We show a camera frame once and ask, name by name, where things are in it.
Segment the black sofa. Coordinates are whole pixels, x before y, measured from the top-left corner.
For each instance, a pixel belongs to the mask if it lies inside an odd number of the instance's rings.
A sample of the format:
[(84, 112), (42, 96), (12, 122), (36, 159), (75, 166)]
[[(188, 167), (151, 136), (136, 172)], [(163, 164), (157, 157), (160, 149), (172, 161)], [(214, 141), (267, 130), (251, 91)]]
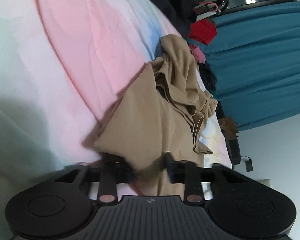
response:
[(232, 117), (224, 114), (221, 102), (218, 102), (216, 107), (216, 116), (226, 140), (226, 148), (228, 150), (232, 168), (234, 168), (235, 165), (239, 165), (241, 163), (241, 151), (237, 136), (238, 129)]

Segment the brown paper bag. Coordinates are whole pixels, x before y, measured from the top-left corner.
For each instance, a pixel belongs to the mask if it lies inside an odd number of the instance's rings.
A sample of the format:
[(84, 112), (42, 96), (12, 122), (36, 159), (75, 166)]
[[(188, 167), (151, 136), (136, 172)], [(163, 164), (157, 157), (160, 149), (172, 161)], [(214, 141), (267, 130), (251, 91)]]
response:
[(238, 129), (232, 117), (226, 116), (218, 120), (220, 128), (225, 132), (225, 137), (228, 140), (237, 139)]

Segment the dark navy garment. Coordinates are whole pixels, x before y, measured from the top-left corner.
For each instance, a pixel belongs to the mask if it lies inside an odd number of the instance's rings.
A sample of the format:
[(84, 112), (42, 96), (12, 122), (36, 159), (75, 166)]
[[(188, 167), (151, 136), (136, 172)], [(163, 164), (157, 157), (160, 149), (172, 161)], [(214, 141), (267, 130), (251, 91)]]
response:
[(195, 7), (197, 0), (150, 0), (169, 19), (175, 29), (186, 38), (190, 34), (191, 24), (196, 22)]

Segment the black garment pile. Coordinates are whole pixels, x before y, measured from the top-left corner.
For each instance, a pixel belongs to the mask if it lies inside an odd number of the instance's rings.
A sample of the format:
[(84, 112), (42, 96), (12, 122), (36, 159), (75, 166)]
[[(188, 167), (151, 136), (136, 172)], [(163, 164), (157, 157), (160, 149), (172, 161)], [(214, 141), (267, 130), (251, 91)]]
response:
[(211, 93), (215, 94), (216, 92), (216, 83), (217, 78), (213, 74), (210, 65), (207, 63), (198, 63), (199, 74), (203, 81), (205, 88)]

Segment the tan printed t-shirt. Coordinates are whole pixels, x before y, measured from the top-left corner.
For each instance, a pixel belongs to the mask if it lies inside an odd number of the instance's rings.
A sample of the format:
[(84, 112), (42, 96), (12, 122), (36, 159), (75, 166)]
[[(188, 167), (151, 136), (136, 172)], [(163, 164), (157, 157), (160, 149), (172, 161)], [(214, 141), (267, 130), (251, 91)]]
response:
[(160, 44), (163, 54), (146, 64), (83, 144), (125, 158), (142, 194), (182, 196), (183, 185), (169, 182), (163, 155), (169, 152), (176, 161), (203, 166), (212, 151), (200, 136), (217, 101), (200, 88), (187, 42), (170, 34)]

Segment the pink folded garment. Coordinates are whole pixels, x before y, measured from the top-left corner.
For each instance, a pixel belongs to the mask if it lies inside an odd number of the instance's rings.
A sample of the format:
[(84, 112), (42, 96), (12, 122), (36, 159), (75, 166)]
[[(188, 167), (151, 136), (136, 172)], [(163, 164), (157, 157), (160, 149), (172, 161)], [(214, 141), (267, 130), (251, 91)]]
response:
[(198, 63), (206, 62), (206, 57), (197, 44), (189, 44), (189, 49)]

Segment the quilted beige headboard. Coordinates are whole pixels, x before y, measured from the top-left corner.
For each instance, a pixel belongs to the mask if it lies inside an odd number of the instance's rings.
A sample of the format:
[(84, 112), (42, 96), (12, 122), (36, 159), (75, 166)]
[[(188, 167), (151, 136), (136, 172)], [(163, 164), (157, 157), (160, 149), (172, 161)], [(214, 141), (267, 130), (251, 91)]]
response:
[(257, 182), (259, 182), (262, 185), (265, 185), (267, 187), (271, 187), (270, 179), (259, 179), (259, 180), (257, 180)]

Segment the red t-shirt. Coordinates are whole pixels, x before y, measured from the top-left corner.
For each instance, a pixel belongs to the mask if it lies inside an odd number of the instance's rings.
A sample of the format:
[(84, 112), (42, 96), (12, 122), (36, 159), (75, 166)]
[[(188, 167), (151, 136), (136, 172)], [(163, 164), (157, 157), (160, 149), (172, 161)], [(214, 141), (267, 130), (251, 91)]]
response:
[(209, 45), (217, 36), (216, 24), (213, 20), (205, 18), (191, 24), (188, 38)]

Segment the pink clothes hanger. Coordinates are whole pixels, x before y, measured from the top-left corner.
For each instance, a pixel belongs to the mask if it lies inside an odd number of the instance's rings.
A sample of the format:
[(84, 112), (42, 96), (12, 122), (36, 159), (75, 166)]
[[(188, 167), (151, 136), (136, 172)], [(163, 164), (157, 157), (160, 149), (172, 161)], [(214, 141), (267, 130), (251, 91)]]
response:
[(219, 6), (210, 1), (199, 2), (199, 4), (195, 7), (195, 11), (197, 14), (203, 14), (206, 12), (217, 12), (219, 10)]

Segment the pastel tie-dye bed sheet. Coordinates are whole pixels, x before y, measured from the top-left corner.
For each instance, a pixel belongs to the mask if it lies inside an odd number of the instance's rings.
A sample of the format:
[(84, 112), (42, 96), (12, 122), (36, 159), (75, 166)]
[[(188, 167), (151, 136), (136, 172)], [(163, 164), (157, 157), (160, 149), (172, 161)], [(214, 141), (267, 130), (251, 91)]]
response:
[(0, 224), (40, 176), (98, 159), (83, 141), (168, 34), (150, 0), (0, 0)]

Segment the silver tripod stand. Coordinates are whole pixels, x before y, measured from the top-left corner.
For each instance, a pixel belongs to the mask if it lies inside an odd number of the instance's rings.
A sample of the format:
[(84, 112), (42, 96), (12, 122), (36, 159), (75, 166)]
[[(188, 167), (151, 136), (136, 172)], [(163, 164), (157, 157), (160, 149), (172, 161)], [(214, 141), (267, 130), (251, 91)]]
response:
[(197, 18), (196, 21), (200, 21), (206, 18), (216, 17), (219, 14), (226, 11), (230, 3), (230, 0), (216, 0), (215, 2), (205, 1), (200, 2), (194, 9)]

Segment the blue right curtain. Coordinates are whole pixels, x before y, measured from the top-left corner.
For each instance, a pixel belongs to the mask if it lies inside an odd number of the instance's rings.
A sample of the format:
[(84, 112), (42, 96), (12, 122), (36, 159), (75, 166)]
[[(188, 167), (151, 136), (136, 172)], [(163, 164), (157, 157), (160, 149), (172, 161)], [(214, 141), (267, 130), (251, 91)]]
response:
[(215, 98), (239, 130), (300, 114), (300, 1), (215, 18), (200, 48), (217, 78)]

